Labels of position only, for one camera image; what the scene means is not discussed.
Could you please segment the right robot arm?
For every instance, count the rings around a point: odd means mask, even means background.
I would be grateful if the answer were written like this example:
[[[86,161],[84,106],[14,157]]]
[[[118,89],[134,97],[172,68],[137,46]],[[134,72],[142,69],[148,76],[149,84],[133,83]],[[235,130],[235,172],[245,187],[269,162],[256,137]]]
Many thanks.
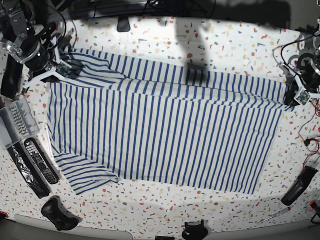
[[[61,59],[59,45],[64,35],[54,35],[56,23],[43,25],[36,32],[37,0],[2,0],[0,2],[0,47],[7,53],[7,62],[0,93],[15,99],[21,88],[23,67],[29,69],[28,82],[22,88],[26,92],[36,81],[63,80],[71,66]]]

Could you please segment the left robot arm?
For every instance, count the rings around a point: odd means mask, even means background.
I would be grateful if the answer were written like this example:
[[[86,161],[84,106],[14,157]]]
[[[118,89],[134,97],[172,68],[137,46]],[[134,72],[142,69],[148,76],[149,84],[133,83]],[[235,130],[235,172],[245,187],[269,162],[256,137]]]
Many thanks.
[[[304,52],[297,57],[295,67],[291,66],[283,56],[284,49],[290,45],[299,46],[300,43],[312,41],[313,52]],[[281,65],[293,79],[289,82],[284,96],[284,104],[289,107],[306,105],[312,100],[320,98],[320,30],[308,37],[302,37],[295,41],[286,43],[280,47]]]

